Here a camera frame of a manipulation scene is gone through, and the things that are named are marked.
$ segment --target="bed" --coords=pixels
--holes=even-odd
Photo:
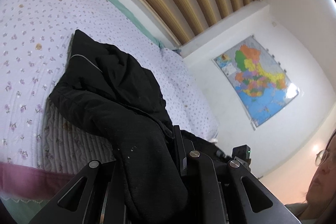
[[[0,197],[12,214],[15,204],[44,204],[90,160],[114,160],[107,140],[71,125],[48,99],[65,70],[76,29],[116,45],[150,69],[173,124],[207,140],[216,137],[215,117],[182,58],[146,36],[118,5],[0,0]],[[13,217],[27,223],[35,213]]]

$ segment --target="colorful map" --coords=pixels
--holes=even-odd
[[[253,37],[214,58],[243,102],[254,127],[289,104],[299,89]]]

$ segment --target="black coat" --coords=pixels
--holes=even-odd
[[[110,141],[135,217],[161,223],[184,210],[188,192],[167,148],[172,122],[151,71],[76,30],[68,68],[50,99],[69,122]]]

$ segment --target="screw head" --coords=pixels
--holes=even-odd
[[[91,167],[91,168],[96,168],[96,167],[98,167],[98,165],[99,165],[99,162],[96,161],[96,160],[93,160],[89,163],[89,167]]]
[[[197,150],[190,151],[190,157],[197,158],[200,156],[200,153]]]
[[[230,166],[233,168],[238,168],[240,166],[240,162],[237,160],[231,160],[230,161]]]

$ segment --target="black metal bracket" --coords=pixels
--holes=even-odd
[[[123,182],[117,162],[89,162],[29,222],[43,223],[128,223]]]
[[[246,224],[300,224],[300,221],[242,164],[227,164]]]
[[[180,176],[183,177],[187,175],[187,158],[179,126],[174,126],[173,135],[175,146],[175,165],[180,173]]]
[[[203,224],[225,224],[226,213],[218,184],[215,167],[211,158],[199,151],[188,153],[188,176],[194,177],[194,191],[198,192],[198,207],[202,212]]]

